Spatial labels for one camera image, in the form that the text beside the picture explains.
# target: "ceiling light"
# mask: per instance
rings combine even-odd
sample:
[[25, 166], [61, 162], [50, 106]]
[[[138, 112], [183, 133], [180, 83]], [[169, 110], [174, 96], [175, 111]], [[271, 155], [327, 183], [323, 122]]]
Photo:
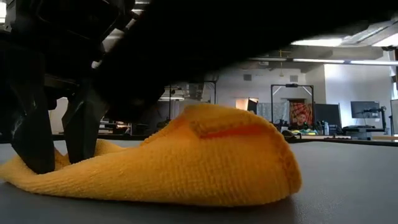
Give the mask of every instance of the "ceiling light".
[[320, 46], [320, 47], [337, 47], [341, 44], [343, 39], [335, 38], [335, 39], [319, 39], [319, 40], [298, 40], [292, 45], [306, 45], [306, 46]]
[[105, 39], [106, 40], [118, 40], [120, 39], [122, 36], [121, 35], [109, 35], [107, 36]]
[[377, 60], [353, 60], [350, 62], [353, 65], [390, 65], [397, 66], [398, 62], [386, 62], [386, 61], [377, 61]]
[[373, 47], [388, 47], [392, 45], [398, 45], [398, 34], [391, 35], [384, 40], [373, 44]]
[[184, 100], [184, 97], [181, 96], [172, 96], [172, 97], [168, 97], [168, 96], [162, 96], [160, 97], [161, 100]]
[[270, 57], [255, 57], [255, 58], [249, 58], [249, 60], [259, 61], [259, 62], [286, 62], [286, 58], [270, 58]]
[[327, 60], [327, 59], [305, 59], [305, 58], [295, 58], [293, 62], [313, 62], [313, 63], [344, 63], [344, 60]]

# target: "person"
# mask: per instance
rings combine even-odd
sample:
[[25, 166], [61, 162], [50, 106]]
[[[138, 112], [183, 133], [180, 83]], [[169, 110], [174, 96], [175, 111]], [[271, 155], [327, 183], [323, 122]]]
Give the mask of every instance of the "person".
[[305, 113], [299, 113], [296, 116], [297, 122], [289, 125], [289, 130], [303, 130], [308, 129], [307, 116]]

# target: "yellow microfiber towel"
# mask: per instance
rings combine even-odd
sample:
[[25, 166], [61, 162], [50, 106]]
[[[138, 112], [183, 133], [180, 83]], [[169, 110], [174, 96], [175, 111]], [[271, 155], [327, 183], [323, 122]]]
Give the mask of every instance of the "yellow microfiber towel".
[[62, 197], [204, 206], [262, 205], [299, 191], [299, 167], [276, 128], [250, 112], [193, 105], [140, 146], [98, 140], [95, 157], [37, 175], [20, 157], [0, 177], [28, 192]]

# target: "monitor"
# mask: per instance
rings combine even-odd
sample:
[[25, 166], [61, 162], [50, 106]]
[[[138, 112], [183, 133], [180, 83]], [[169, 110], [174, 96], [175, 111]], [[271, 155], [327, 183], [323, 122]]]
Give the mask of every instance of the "monitor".
[[315, 119], [317, 121], [326, 121], [341, 127], [340, 106], [328, 104], [315, 104]]
[[391, 100], [391, 115], [394, 134], [398, 134], [398, 100]]
[[249, 100], [248, 111], [253, 111], [254, 114], [257, 114], [257, 102]]
[[351, 101], [352, 118], [380, 118], [380, 113], [376, 110], [380, 108], [378, 101]]

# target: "table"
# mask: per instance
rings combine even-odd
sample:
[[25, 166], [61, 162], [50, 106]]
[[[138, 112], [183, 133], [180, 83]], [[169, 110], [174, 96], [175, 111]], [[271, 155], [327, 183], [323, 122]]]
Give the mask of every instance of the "table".
[[351, 136], [359, 140], [371, 140], [372, 133], [386, 132], [383, 128], [343, 128], [344, 135]]
[[373, 136], [372, 140], [398, 141], [398, 136]]
[[[34, 195], [0, 183], [0, 223], [398, 222], [395, 147], [331, 142], [291, 146], [301, 166], [303, 188], [280, 202], [246, 208], [104, 202]], [[0, 156], [5, 148], [0, 145]]]

